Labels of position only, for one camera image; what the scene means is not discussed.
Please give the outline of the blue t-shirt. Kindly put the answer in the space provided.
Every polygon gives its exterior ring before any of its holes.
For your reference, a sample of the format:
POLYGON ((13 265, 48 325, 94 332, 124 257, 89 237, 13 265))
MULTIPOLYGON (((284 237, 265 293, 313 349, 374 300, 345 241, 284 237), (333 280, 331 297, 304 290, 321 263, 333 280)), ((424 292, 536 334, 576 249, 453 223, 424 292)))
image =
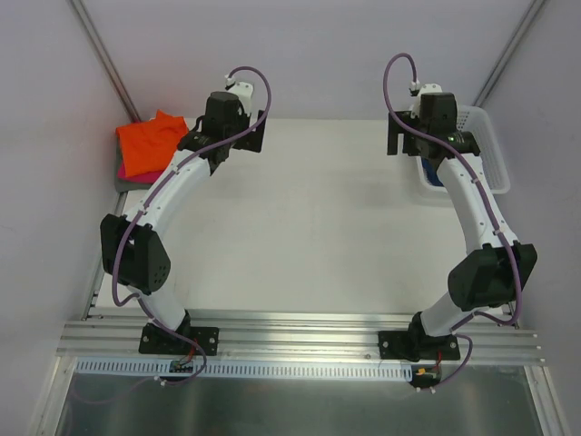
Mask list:
POLYGON ((438 175, 432 164, 425 158, 421 159, 422 168, 425 172, 428 183, 435 187, 443 187, 444 184, 439 180, 438 175))

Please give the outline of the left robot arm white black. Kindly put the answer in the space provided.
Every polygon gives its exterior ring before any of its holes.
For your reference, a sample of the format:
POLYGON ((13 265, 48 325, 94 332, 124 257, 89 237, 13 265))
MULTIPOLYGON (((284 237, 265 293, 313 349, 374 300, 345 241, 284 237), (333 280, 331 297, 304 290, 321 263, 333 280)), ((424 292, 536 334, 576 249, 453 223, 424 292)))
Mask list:
POLYGON ((189 314, 168 283, 172 263, 163 237, 178 207, 231 150, 261 151, 267 113, 252 111, 253 92, 252 84, 236 82, 211 93, 204 115, 145 196, 126 214, 108 214, 100 224, 103 269, 112 287, 124 286, 144 306, 169 352, 184 351, 191 332, 189 314))

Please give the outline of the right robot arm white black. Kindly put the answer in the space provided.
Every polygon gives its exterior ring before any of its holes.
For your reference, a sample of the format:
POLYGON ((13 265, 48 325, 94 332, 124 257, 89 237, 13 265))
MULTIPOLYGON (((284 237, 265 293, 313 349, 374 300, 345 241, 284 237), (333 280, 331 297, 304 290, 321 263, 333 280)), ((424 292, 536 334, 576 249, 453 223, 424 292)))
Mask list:
POLYGON ((518 240, 500 212, 477 140, 458 129, 455 95, 427 84, 413 96, 409 110, 389 111, 387 153, 420 157, 432 166, 454 206, 467 253, 448 274, 444 295, 420 314, 422 327, 406 337, 409 353, 424 359, 437 350, 439 336, 475 317, 515 323, 537 251, 518 240))

